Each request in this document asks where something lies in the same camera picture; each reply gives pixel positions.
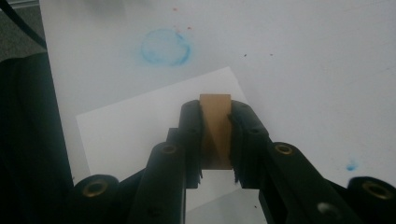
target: white paper sheet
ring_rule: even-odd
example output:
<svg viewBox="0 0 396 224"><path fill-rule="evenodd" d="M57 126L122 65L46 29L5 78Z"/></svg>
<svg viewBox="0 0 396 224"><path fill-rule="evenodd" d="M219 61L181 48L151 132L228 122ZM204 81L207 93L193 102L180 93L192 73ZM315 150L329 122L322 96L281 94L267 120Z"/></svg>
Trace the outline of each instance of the white paper sheet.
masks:
<svg viewBox="0 0 396 224"><path fill-rule="evenodd" d="M231 69L223 68L78 115L91 174L122 180L145 168L152 148L178 126L181 106L201 93L228 93L247 103ZM187 211L238 188L233 171L204 172L201 186L187 192Z"/></svg>

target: blue ink stain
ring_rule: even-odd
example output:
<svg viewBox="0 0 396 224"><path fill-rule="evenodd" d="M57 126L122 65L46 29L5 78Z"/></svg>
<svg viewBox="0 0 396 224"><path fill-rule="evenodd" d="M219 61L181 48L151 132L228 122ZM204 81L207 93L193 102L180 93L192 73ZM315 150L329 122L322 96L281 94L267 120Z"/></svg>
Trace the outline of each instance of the blue ink stain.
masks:
<svg viewBox="0 0 396 224"><path fill-rule="evenodd" d="M349 164L346 166L346 169L348 171L354 171L358 168L358 164L354 160L350 160Z"/></svg>
<svg viewBox="0 0 396 224"><path fill-rule="evenodd" d="M151 64L178 66L190 58L191 46L177 32L160 29L146 35L141 54Z"/></svg>

